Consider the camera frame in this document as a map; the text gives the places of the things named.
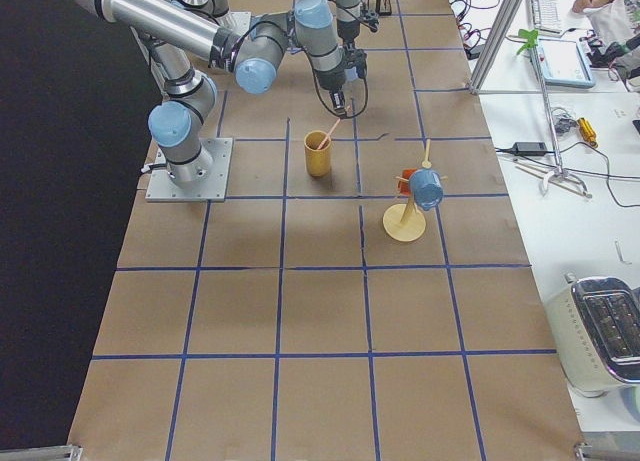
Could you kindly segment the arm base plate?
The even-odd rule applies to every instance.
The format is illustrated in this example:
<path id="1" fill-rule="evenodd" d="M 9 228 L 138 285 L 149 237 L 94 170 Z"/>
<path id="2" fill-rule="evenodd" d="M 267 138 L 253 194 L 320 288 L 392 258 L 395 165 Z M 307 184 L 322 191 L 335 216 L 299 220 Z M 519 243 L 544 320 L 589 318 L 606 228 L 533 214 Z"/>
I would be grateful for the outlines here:
<path id="1" fill-rule="evenodd" d="M 249 30 L 251 19 L 250 11 L 228 11 L 218 18 L 218 23 L 236 35 L 242 36 Z"/>
<path id="2" fill-rule="evenodd" d="M 146 200 L 150 202 L 224 202 L 234 139 L 201 138 L 201 151 L 184 165 L 169 163 L 160 148 L 148 174 Z"/>

